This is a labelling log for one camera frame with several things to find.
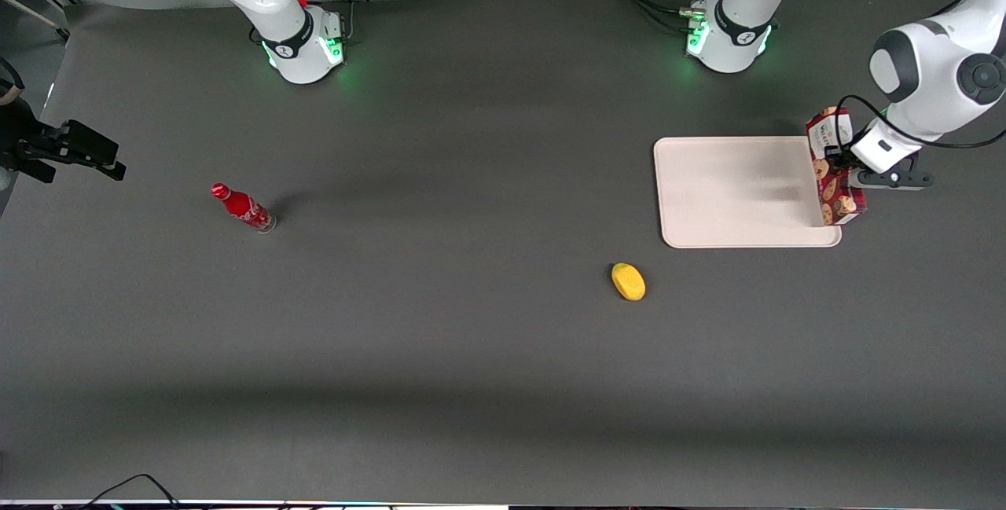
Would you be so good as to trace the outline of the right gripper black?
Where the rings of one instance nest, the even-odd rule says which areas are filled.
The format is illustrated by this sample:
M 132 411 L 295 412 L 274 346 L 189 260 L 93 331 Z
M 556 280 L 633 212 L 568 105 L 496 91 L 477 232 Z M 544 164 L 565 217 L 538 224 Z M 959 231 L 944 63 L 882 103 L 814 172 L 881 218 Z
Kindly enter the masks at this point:
M 41 156 L 23 159 L 22 147 Z M 1 106 L 1 166 L 19 174 L 51 184 L 57 170 L 43 160 L 62 162 L 62 152 L 75 165 L 92 167 L 114 181 L 121 182 L 127 167 L 116 159 L 118 142 L 110 140 L 76 120 L 66 120 L 60 126 L 39 121 L 23 98 Z

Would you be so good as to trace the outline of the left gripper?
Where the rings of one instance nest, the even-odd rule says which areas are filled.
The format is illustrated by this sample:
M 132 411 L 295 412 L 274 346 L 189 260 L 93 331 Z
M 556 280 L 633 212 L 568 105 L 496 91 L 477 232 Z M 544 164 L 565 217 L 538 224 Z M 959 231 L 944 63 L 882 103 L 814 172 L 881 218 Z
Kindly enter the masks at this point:
M 851 149 L 825 149 L 828 174 L 839 174 L 860 166 L 870 171 L 887 173 L 902 160 L 915 155 L 923 148 L 919 142 L 909 140 L 880 119 L 874 119 L 852 141 Z

